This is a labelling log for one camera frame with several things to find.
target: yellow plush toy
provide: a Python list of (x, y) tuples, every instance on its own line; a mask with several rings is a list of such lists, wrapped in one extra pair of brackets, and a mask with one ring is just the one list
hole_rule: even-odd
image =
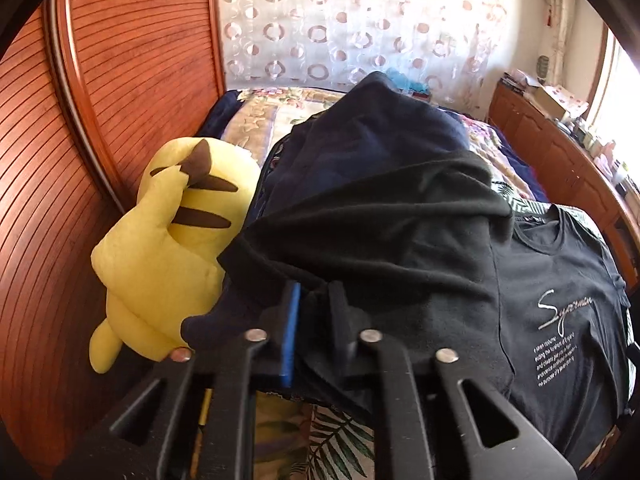
[(138, 203), (95, 247), (107, 287), (105, 319), (89, 344), (104, 373), (122, 343), (160, 361), (178, 346), (182, 320), (220, 295), (216, 257), (242, 227), (260, 169), (248, 151), (217, 139), (175, 139), (154, 156)]

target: brown stripe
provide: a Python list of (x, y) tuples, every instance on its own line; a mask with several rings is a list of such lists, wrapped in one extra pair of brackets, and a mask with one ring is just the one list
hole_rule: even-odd
[(228, 191), (231, 193), (238, 191), (238, 186), (235, 186), (224, 178), (213, 175), (207, 175), (201, 178), (190, 187), (191, 189), (209, 189), (211, 191)]
[(178, 208), (172, 223), (213, 229), (228, 229), (231, 227), (231, 222), (222, 216), (182, 206)]
[(154, 168), (151, 171), (149, 171), (149, 175), (151, 175), (151, 176), (157, 175), (162, 170), (166, 170), (166, 168), (168, 168), (168, 166), (163, 166), (162, 168)]

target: blue cloth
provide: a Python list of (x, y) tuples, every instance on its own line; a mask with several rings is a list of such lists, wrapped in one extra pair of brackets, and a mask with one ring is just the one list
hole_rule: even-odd
[[(355, 180), (469, 148), (459, 120), (399, 94), (380, 72), (294, 126), (286, 139), (286, 150), (257, 190), (245, 225)], [(262, 172), (268, 169), (265, 164)], [(225, 280), (211, 312), (182, 322), (182, 338), (196, 350), (214, 348), (252, 327), (261, 309)]]
[(414, 92), (420, 92), (421, 94), (431, 95), (431, 90), (429, 89), (429, 85), (427, 85), (427, 83), (412, 81), (403, 73), (398, 72), (398, 70), (396, 70), (395, 68), (388, 69), (385, 74), (389, 76), (391, 81), (393, 81), (399, 89), (413, 90)]
[(209, 110), (207, 118), (204, 119), (194, 137), (212, 137), (213, 139), (222, 137), (229, 121), (244, 104), (242, 101), (238, 101), (239, 95), (238, 90), (228, 90), (222, 94), (222, 97)]
[(533, 168), (529, 164), (524, 162), (524, 160), (522, 160), (516, 154), (516, 152), (513, 151), (513, 148), (509, 144), (507, 138), (504, 136), (504, 133), (502, 133), (498, 128), (495, 127), (494, 130), (500, 138), (500, 142), (502, 143), (500, 151), (505, 157), (507, 157), (507, 160), (511, 164), (513, 171), (515, 171), (516, 174), (529, 185), (529, 189), (533, 193), (533, 196), (535, 197), (537, 202), (548, 203), (549, 198), (546, 196), (545, 190), (542, 189), (542, 186), (540, 186)]

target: clothes pile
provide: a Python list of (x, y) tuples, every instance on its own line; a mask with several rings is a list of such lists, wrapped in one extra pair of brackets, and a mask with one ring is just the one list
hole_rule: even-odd
[(464, 354), (578, 469), (626, 407), (629, 304), (604, 242), (566, 209), (545, 211), (514, 211), (492, 189), (456, 114), (373, 73), (274, 147), (219, 257), (222, 295), (182, 337), (223, 344), (296, 280), (293, 393), (366, 418), (369, 401), (304, 350), (329, 337), (318, 298), (340, 280), (412, 356)]

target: wooden slats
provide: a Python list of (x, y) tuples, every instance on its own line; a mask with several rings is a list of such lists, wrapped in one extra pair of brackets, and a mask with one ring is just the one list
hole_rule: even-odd
[[(88, 363), (105, 295), (90, 253), (119, 218), (97, 169), (135, 194), (157, 149), (202, 123), (223, 91), (212, 3), (49, 0), (52, 59), (39, 9), (0, 61), (0, 416), (45, 478), (144, 366)], [(80, 156), (58, 99), (100, 156)]]
[(117, 218), (62, 117), (37, 10), (0, 62), (0, 416), (45, 477), (130, 382), (87, 351), (105, 294), (89, 257)]
[(135, 193), (155, 151), (192, 136), (218, 97), (209, 0), (72, 0), (72, 23), (101, 133)]

